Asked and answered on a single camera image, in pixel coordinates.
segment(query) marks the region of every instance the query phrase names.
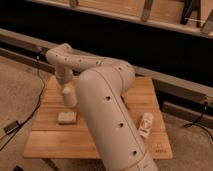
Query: wooden table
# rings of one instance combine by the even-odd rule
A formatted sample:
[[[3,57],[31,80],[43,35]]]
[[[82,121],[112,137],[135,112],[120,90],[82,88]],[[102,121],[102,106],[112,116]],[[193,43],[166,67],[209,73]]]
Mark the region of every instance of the wooden table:
[[[154,115],[150,136],[145,141],[151,156],[154,159],[171,159],[172,151],[152,80],[147,77],[137,77],[123,97],[136,127],[144,112],[151,112]],[[69,110],[64,107],[62,97],[58,93],[57,82],[52,76],[25,146],[25,158],[100,158],[77,107],[72,109],[78,113],[76,125],[57,123],[58,113]]]

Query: black cable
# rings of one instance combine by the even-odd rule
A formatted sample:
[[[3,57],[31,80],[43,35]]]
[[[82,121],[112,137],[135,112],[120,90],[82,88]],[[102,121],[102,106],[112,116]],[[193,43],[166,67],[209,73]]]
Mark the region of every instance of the black cable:
[[[196,123],[198,123],[203,118],[203,115],[207,112],[207,110],[208,110],[208,103],[205,102],[204,103],[204,111],[201,113],[201,115],[197,119],[195,119],[193,122],[183,125],[183,127],[189,128],[189,127],[195,125]]]
[[[46,87],[46,84],[45,84],[45,81],[42,79],[41,75],[40,75],[40,65],[39,65],[39,58],[40,58],[40,52],[38,53],[37,55],[37,58],[36,58],[36,62],[37,62],[37,76],[40,78],[42,84],[43,84],[43,87],[42,87],[42,90],[41,92],[39,93],[39,96],[38,96],[38,101],[37,101],[37,104],[35,106],[35,108],[33,109],[32,113],[25,119],[25,121],[23,121],[19,127],[15,130],[15,133],[13,133],[13,135],[4,143],[3,146],[1,146],[0,148],[0,152],[7,146],[7,144],[15,137],[15,135],[19,132],[19,130],[34,116],[35,112],[38,110],[38,108],[40,107],[41,105],[41,96],[45,90],[45,87]],[[0,141],[3,140],[5,137],[7,136],[4,135],[0,138]]]
[[[208,111],[208,103],[205,102],[204,103],[204,111],[201,113],[201,115],[197,119],[195,119],[193,122],[183,125],[183,127],[184,128],[189,128],[191,126],[197,126],[197,127],[201,128],[202,130],[204,130],[208,134],[208,136],[210,137],[211,142],[213,143],[213,135],[212,135],[212,133],[207,128],[205,128],[204,126],[199,124],[199,122],[201,121],[201,119],[203,118],[204,114],[207,111]]]
[[[18,133],[18,131],[20,129],[21,129],[21,127],[19,127],[18,129],[16,129],[15,133],[13,133],[13,135],[4,143],[4,145],[1,146],[0,152],[7,146],[7,144],[9,144],[9,142],[15,137],[15,135]]]

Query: gray carpet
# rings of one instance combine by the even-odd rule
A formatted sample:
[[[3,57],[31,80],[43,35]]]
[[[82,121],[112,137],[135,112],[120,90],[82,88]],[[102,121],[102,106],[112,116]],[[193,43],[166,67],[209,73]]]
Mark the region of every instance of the gray carpet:
[[[46,80],[49,74],[42,72]],[[42,88],[36,70],[21,63],[0,57],[0,137],[2,128],[13,120],[23,121],[36,105]],[[156,160],[162,171],[210,171],[213,170],[213,146],[208,136],[199,128],[183,129],[186,121],[163,114],[174,153],[172,160]],[[51,170],[40,159],[24,159],[23,151],[30,133],[32,120],[0,152],[0,171],[11,171],[16,165],[28,171]],[[62,171],[101,171],[100,160],[53,160]]]

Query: black panel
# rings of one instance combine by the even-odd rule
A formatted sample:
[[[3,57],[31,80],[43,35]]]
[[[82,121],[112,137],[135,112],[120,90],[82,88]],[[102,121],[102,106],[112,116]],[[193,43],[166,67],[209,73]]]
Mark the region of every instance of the black panel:
[[[0,26],[213,86],[210,39],[17,0],[0,0]]]

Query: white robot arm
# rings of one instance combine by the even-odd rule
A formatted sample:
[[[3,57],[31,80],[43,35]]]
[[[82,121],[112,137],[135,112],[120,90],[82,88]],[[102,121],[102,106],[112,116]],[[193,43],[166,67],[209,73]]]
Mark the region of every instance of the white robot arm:
[[[106,170],[156,171],[121,99],[135,80],[132,66],[113,58],[74,55],[68,44],[49,50],[46,57],[61,85],[71,81],[70,69],[84,71],[75,86],[76,98]]]

